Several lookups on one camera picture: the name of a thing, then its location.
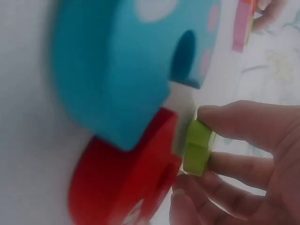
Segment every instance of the white polka dot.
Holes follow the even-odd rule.
[[[153,23],[166,18],[176,8],[179,0],[135,0],[136,13],[140,21]]]

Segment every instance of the blue toy piece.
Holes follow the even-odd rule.
[[[130,151],[169,95],[200,88],[220,0],[64,0],[54,29],[58,94],[83,126]]]

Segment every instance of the lime green wooden block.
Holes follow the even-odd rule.
[[[210,157],[216,134],[198,120],[193,121],[187,132],[183,170],[201,176]]]
[[[210,141],[211,130],[205,124],[194,120],[187,131],[187,143],[207,147]]]
[[[210,157],[210,151],[205,147],[187,145],[183,161],[183,170],[187,173],[201,176]]]

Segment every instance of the pink toy piece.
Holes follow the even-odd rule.
[[[207,70],[210,66],[210,56],[211,56],[211,50],[207,49],[204,53],[202,59],[201,59],[201,77],[205,77]]]
[[[214,4],[210,10],[209,31],[215,30],[219,17],[219,6]]]
[[[249,22],[252,14],[251,1],[240,0],[234,22],[232,49],[243,52],[248,37]]]

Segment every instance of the wooden toy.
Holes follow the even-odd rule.
[[[216,42],[219,0],[64,0],[52,71],[70,115],[130,151],[169,95],[200,88]]]
[[[201,176],[209,160],[216,133],[198,120],[193,121],[187,132],[183,169],[187,173]]]
[[[53,81],[70,115],[95,134],[69,191],[76,225],[137,225],[158,209],[182,162],[173,143],[183,129],[163,108],[169,83],[201,87],[219,11],[220,0],[62,1]]]
[[[252,30],[256,7],[256,0],[239,0],[233,32],[234,51],[243,52]]]

